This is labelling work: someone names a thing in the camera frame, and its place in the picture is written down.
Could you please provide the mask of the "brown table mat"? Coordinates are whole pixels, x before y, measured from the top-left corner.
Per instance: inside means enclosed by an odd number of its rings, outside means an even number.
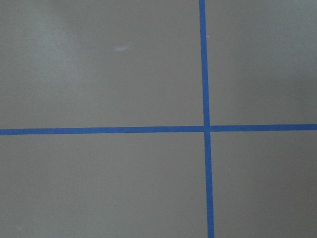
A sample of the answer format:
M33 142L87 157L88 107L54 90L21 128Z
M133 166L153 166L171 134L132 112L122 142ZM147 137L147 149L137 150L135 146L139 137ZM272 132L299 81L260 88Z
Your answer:
M3 238L314 238L314 0L3 0Z

